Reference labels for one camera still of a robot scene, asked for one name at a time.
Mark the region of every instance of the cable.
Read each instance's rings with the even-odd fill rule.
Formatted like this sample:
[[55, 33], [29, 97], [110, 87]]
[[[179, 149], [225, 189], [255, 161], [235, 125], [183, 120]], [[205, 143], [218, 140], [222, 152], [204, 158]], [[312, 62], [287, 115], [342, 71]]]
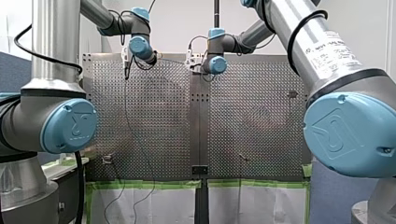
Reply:
[[148, 13], [150, 13], [150, 12], [151, 12], [151, 10], [152, 10], [152, 7], [154, 7], [154, 3], [155, 3], [155, 1], [156, 1], [156, 0], [152, 0], [151, 6], [149, 6]]
[[146, 151], [143, 149], [143, 144], [141, 143], [141, 141], [140, 141], [140, 139], [139, 139], [139, 136], [138, 136], [136, 133], [134, 133], [134, 131], [133, 131], [133, 129], [132, 129], [132, 126], [131, 126], [131, 122], [129, 121], [128, 109], [127, 109], [127, 94], [126, 94], [127, 83], [128, 83], [128, 81], [125, 80], [125, 85], [124, 85], [124, 110], [125, 110], [125, 118], [126, 118], [126, 121], [127, 121], [127, 124], [128, 124], [129, 131], [130, 131], [131, 134], [134, 136], [134, 139], [136, 139], [136, 141], [138, 142], [138, 145], [140, 146], [140, 147], [139, 147], [139, 148], [140, 148], [140, 151], [141, 151], [141, 153], [143, 154], [143, 156], [144, 156], [144, 158], [145, 158], [145, 160], [146, 160], [146, 163], [147, 163], [147, 165], [148, 165], [149, 170], [151, 171], [152, 182], [153, 182], [152, 189], [151, 189], [151, 191], [148, 193], [148, 195], [147, 195], [146, 197], [144, 197], [143, 199], [141, 199], [141, 200], [137, 201], [136, 203], [134, 203], [134, 206], [133, 206], [133, 209], [134, 209], [134, 224], [136, 224], [136, 222], [137, 222], [136, 206], [137, 206], [138, 204], [142, 203], [143, 201], [145, 201], [145, 200], [154, 192], [156, 181], [155, 181], [154, 170], [153, 170], [153, 168], [152, 168], [152, 166], [151, 166], [151, 161], [150, 161], [150, 159], [149, 159], [149, 156], [147, 155]]
[[[206, 54], [207, 54], [207, 51], [205, 51], [204, 57], [202, 57], [201, 64], [204, 64], [204, 58], [205, 58]], [[202, 73], [202, 70], [201, 70], [201, 78], [202, 78], [205, 82], [211, 83], [213, 80], [215, 80], [215, 77], [216, 77], [216, 76], [217, 76], [217, 75], [213, 75], [213, 77], [212, 77], [210, 80], [207, 80], [207, 79], [205, 78], [204, 74]]]
[[309, 14], [308, 16], [306, 16], [305, 18], [303, 18], [299, 24], [297, 25], [297, 27], [294, 29], [294, 31], [291, 33], [290, 39], [289, 39], [289, 44], [288, 44], [288, 60], [289, 60], [289, 64], [291, 69], [297, 74], [297, 76], [299, 76], [298, 72], [297, 72], [297, 68], [295, 67], [294, 61], [293, 61], [293, 46], [294, 46], [294, 42], [296, 40], [297, 34], [300, 33], [301, 29], [303, 29], [305, 27], [306, 24], [308, 24], [312, 19], [314, 18], [318, 18], [318, 17], [323, 17], [326, 20], [329, 17], [329, 14], [327, 13], [327, 11], [325, 10], [317, 10], [312, 12], [311, 14]]
[[151, 70], [151, 68], [153, 68], [154, 66], [155, 66], [155, 64], [156, 63], [154, 63], [154, 64], [152, 64], [152, 65], [150, 65], [149, 67], [145, 67], [145, 65], [143, 65], [142, 63], [140, 63], [140, 62], [138, 62], [137, 61], [137, 59], [136, 59], [136, 57], [133, 55], [132, 56], [132, 60], [134, 61], [134, 63], [136, 64], [136, 66], [138, 67], [138, 68], [140, 68], [141, 70], [144, 70], [144, 71], [148, 71], [148, 70]]
[[[112, 163], [112, 166], [113, 166], [113, 169], [114, 169], [114, 173], [116, 173], [116, 178], [121, 182], [120, 174], [117, 171], [116, 164], [114, 162]], [[105, 208], [105, 211], [103, 212], [103, 215], [105, 217], [105, 221], [106, 221], [107, 224], [110, 224], [110, 222], [107, 219], [107, 209], [110, 207], [111, 204], [116, 202], [122, 196], [122, 193], [125, 191], [125, 182], [126, 182], [126, 180], [123, 181], [122, 189], [121, 189], [121, 192], [120, 192], [119, 196], [117, 196], [117, 198], [113, 199], [110, 203], [108, 203], [106, 208]]]
[[61, 60], [58, 60], [58, 59], [47, 57], [45, 55], [42, 55], [42, 54], [36, 53], [36, 52], [34, 52], [32, 50], [29, 50], [29, 49], [25, 48], [23, 45], [21, 45], [21, 43], [19, 42], [21, 37], [23, 35], [25, 35], [30, 29], [32, 29], [32, 24], [30, 24], [26, 29], [24, 29], [22, 32], [20, 32], [15, 37], [14, 43], [15, 43], [16, 46], [18, 46], [18, 48], [22, 49], [23, 51], [25, 51], [25, 52], [27, 52], [29, 54], [32, 54], [33, 56], [36, 56], [39, 59], [46, 60], [46, 61], [51, 62], [51, 63], [59, 63], [59, 64], [63, 64], [63, 65], [69, 66], [69, 67], [76, 68], [78, 70], [78, 75], [80, 75], [82, 73], [82, 67], [79, 66], [76, 63], [67, 63], [67, 62], [64, 62], [64, 61], [61, 61]]
[[78, 172], [78, 210], [75, 224], [82, 223], [82, 216], [84, 214], [84, 196], [85, 196], [85, 181], [84, 181], [84, 166], [82, 165], [81, 154], [79, 151], [75, 152], [77, 172]]
[[270, 30], [272, 33], [276, 34], [276, 31], [270, 26], [270, 23], [268, 22], [267, 15], [265, 13], [265, 3], [262, 1], [262, 20], [264, 21], [265, 25], [267, 26], [268, 30]]
[[114, 13], [114, 14], [116, 14], [118, 16], [117, 17], [117, 27], [119, 28], [119, 31], [120, 31], [120, 42], [121, 42], [121, 45], [124, 46], [124, 44], [125, 44], [125, 29], [126, 29], [125, 26], [126, 26], [126, 24], [125, 24], [125, 20], [122, 18], [122, 13], [120, 14], [119, 12], [117, 12], [115, 10], [112, 10], [112, 9], [110, 9], [109, 12], [112, 12], [112, 13]]
[[255, 49], [263, 49], [263, 48], [267, 47], [275, 39], [275, 36], [276, 36], [276, 34], [273, 34], [273, 37], [271, 37], [271, 39], [267, 43], [263, 44], [262, 46], [256, 47]]
[[190, 44], [189, 44], [188, 49], [192, 49], [192, 42], [194, 42], [194, 40], [196, 40], [196, 39], [198, 39], [198, 38], [202, 38], [202, 39], [206, 39], [206, 40], [207, 40], [207, 37], [206, 37], [206, 36], [204, 36], [204, 35], [198, 35], [198, 36], [194, 37], [194, 38], [190, 41]]
[[239, 52], [237, 52], [236, 55], [242, 56], [242, 54], [243, 54], [242, 47], [244, 47], [246, 49], [251, 49], [251, 50], [263, 49], [263, 48], [267, 47], [269, 44], [271, 44], [271, 42], [275, 39], [276, 34], [273, 34], [273, 36], [271, 37], [271, 39], [267, 43], [265, 43], [265, 44], [263, 44], [263, 45], [261, 45], [259, 47], [251, 47], [251, 46], [245, 45], [244, 43], [238, 41], [237, 38], [234, 35], [229, 35], [229, 36], [232, 37], [233, 41], [235, 42], [234, 48], [238, 47]]

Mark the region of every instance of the sticker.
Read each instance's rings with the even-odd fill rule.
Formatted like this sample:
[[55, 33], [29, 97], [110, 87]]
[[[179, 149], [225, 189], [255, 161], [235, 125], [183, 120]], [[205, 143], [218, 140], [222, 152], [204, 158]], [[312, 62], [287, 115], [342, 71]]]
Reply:
[[336, 70], [361, 65], [356, 56], [333, 31], [325, 32], [327, 38], [305, 50], [305, 55], [318, 75], [330, 77]]

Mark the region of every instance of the pegboard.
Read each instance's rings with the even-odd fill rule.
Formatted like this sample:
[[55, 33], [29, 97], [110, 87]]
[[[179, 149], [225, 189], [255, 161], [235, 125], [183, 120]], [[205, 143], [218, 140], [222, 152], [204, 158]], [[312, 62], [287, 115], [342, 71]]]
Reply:
[[284, 56], [229, 59], [210, 86], [211, 178], [293, 180], [310, 162], [304, 144], [306, 95]]
[[[207, 83], [184, 57], [168, 54], [179, 63], [159, 60], [149, 71], [134, 66], [125, 82], [119, 54], [84, 56], [84, 89], [99, 116], [87, 179], [151, 179], [148, 158], [159, 180], [191, 179], [199, 164], [208, 178], [301, 180], [311, 158], [306, 95], [287, 58], [227, 56], [227, 72]], [[102, 163], [110, 154], [116, 170]]]
[[[158, 180], [190, 178], [190, 82], [184, 65], [159, 60], [143, 71], [134, 64], [125, 81], [119, 54], [88, 54], [83, 62], [84, 89], [99, 118], [87, 179], [151, 179], [152, 172]], [[114, 166], [103, 165], [106, 155], [113, 155]]]

